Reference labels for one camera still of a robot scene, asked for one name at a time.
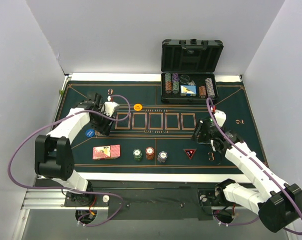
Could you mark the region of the blue small blind button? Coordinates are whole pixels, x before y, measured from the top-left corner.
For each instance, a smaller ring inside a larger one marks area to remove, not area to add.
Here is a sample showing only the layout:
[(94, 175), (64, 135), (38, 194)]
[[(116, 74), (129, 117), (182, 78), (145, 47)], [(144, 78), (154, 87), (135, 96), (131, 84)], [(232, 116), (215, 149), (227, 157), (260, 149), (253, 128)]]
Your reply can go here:
[(85, 132), (85, 136), (86, 137), (89, 137), (89, 138), (92, 138), (95, 136), (95, 130), (93, 129), (88, 129), (86, 132)]

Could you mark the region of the orange big blind button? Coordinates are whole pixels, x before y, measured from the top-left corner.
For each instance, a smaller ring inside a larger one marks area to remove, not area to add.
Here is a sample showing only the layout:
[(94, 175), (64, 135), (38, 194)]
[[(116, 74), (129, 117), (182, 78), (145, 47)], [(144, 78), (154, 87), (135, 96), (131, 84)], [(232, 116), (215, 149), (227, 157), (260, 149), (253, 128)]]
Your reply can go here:
[(133, 109), (137, 112), (141, 111), (143, 109), (143, 106), (140, 104), (140, 103), (136, 103), (134, 106), (133, 106)]

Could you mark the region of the green poker chip stack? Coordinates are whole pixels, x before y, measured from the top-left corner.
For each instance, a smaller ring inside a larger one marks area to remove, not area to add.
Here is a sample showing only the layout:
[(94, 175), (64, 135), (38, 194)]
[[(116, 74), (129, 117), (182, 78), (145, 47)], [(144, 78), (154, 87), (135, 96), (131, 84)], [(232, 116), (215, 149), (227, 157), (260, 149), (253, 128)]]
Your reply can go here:
[(133, 151), (133, 158), (135, 161), (140, 162), (142, 160), (142, 151), (140, 149), (135, 149)]

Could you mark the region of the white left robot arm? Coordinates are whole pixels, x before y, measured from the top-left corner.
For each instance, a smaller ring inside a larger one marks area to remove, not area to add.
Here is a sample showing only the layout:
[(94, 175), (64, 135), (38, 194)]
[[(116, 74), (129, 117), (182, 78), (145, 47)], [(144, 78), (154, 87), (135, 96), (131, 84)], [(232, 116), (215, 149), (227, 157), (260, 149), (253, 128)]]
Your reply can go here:
[(88, 180), (74, 169), (71, 144), (87, 124), (92, 125), (94, 132), (109, 135), (118, 107), (111, 97), (104, 102), (100, 94), (92, 93), (71, 108), (67, 119), (47, 135), (35, 139), (35, 173), (73, 190), (81, 205), (90, 205), (94, 194), (89, 190)]

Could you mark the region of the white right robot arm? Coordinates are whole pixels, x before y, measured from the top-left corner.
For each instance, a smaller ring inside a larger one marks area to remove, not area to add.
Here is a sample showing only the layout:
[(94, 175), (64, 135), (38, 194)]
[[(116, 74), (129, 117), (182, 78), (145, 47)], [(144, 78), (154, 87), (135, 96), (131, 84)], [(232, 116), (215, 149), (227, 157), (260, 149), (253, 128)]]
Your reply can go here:
[(252, 183), (248, 189), (233, 179), (217, 184), (214, 199), (221, 205), (238, 204), (258, 215), (263, 225), (276, 233), (302, 220), (302, 190), (276, 176), (234, 131), (218, 129), (212, 118), (198, 120), (192, 140), (208, 145), (233, 163)]

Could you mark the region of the red playing card deck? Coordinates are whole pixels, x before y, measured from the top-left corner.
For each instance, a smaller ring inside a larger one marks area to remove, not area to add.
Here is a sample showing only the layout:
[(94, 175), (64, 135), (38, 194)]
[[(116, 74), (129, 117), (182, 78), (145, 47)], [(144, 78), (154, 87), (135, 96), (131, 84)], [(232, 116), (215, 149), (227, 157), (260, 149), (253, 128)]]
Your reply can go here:
[(93, 148), (93, 160), (117, 159), (121, 156), (120, 145), (96, 146)]

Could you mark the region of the orange chip row in case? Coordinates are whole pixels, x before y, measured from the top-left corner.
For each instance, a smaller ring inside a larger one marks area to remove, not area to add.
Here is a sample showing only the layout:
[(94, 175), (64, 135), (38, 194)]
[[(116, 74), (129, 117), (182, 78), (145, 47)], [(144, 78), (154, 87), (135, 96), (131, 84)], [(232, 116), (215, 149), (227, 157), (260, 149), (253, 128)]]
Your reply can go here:
[(204, 85), (199, 86), (199, 97), (205, 99), (207, 97), (206, 87)]

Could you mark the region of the purple chip row in case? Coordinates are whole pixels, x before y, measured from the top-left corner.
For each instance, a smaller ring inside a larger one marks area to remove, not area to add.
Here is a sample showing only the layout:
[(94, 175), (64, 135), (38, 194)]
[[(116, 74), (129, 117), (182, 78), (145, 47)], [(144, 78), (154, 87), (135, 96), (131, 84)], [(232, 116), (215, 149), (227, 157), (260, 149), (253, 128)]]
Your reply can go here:
[(207, 91), (207, 96), (209, 98), (215, 98), (215, 91), (214, 91), (214, 86), (211, 78), (206, 78), (205, 79), (205, 84), (206, 84), (206, 91)]

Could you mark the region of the blue boxed card deck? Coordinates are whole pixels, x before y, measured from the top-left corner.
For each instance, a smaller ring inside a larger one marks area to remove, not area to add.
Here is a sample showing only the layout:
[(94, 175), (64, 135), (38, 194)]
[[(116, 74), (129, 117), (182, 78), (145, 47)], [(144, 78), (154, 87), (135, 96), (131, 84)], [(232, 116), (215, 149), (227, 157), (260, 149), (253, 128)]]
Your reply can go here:
[(180, 85), (180, 96), (195, 97), (197, 89), (195, 85)]

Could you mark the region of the black dealer button in case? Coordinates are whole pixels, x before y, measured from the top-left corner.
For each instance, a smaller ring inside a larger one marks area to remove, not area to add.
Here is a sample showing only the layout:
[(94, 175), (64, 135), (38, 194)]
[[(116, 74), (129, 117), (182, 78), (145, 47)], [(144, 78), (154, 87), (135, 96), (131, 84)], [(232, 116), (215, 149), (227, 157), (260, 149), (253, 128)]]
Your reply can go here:
[(180, 82), (182, 84), (187, 84), (190, 82), (190, 77), (187, 74), (180, 75)]

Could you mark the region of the blue poker chip stack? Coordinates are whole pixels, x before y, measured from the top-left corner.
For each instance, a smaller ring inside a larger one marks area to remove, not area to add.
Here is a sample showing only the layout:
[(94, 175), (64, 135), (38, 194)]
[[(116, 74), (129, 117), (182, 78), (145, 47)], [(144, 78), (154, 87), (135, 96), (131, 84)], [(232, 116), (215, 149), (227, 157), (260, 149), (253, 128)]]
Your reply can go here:
[(157, 161), (160, 163), (165, 163), (167, 160), (168, 154), (165, 151), (159, 152), (157, 156)]

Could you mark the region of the dark green poker table mat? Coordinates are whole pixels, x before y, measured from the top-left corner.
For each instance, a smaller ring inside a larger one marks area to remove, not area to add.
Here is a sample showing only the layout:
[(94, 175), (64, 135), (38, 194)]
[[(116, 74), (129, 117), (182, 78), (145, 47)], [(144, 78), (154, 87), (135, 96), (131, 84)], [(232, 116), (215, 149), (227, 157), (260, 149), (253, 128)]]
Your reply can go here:
[[(95, 131), (94, 137), (85, 132), (86, 125), (72, 142), (75, 169), (82, 173), (146, 173), (146, 174), (238, 174), (239, 170), (207, 145), (191, 140), (197, 120), (208, 116), (205, 104), (172, 104), (161, 101), (159, 82), (70, 81), (67, 83), (57, 112), (57, 119), (65, 117), (71, 108), (99, 93), (105, 99), (115, 94), (120, 104), (119, 118), (109, 136)], [(135, 111), (133, 106), (143, 109)], [(121, 156), (115, 159), (93, 160), (93, 148), (120, 145)], [(145, 150), (155, 151), (152, 160)], [(142, 160), (135, 161), (133, 151), (142, 151)], [(184, 149), (197, 149), (189, 160)], [(168, 154), (164, 163), (157, 161), (159, 152)]]

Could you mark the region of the green orange chip row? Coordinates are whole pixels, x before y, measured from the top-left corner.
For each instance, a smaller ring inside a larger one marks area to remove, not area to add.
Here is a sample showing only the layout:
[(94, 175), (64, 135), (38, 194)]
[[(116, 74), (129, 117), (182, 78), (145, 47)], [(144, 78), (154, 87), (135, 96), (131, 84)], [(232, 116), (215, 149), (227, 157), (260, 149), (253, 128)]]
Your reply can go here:
[(170, 94), (172, 92), (172, 76), (170, 73), (165, 74), (165, 93)]

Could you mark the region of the red poker chip stack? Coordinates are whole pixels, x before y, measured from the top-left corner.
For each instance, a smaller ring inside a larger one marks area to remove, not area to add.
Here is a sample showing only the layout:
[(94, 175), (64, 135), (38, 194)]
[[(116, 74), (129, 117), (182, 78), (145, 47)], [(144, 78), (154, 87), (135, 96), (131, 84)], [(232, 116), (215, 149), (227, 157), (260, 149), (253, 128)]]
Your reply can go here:
[(152, 147), (147, 147), (145, 150), (145, 154), (146, 154), (146, 159), (147, 160), (152, 160), (154, 158), (155, 155), (155, 151)]

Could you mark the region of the black poker chip case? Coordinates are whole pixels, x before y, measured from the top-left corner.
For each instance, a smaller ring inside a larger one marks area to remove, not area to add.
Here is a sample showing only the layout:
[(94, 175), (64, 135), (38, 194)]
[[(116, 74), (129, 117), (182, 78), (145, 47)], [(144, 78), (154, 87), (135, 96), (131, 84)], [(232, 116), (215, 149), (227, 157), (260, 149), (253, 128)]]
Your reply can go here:
[[(205, 79), (211, 78), (216, 102), (219, 98), (214, 71), (224, 48), (221, 40), (197, 39), (165, 39), (162, 41), (161, 53), (161, 101), (166, 104), (201, 104), (206, 98), (199, 97), (199, 86), (206, 86)], [(165, 74), (177, 73), (179, 76), (179, 92), (165, 93)], [(182, 84), (180, 75), (186, 74), (190, 82)], [(196, 96), (180, 96), (180, 85), (196, 86)]]

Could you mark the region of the aluminium front rail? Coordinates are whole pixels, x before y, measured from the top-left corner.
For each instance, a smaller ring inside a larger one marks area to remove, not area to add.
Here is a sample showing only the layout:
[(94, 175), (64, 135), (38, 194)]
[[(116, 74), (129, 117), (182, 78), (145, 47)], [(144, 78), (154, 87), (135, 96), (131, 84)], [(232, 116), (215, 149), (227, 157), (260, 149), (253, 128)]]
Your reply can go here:
[(235, 201), (224, 201), (212, 183), (163, 183), (163, 182), (95, 182), (91, 194), (76, 194), (60, 186), (40, 186), (28, 189), (22, 209), (97, 209), (110, 205), (108, 194), (123, 198), (126, 206), (132, 204), (167, 204), (182, 208), (190, 202), (196, 206), (219, 207), (235, 205)]

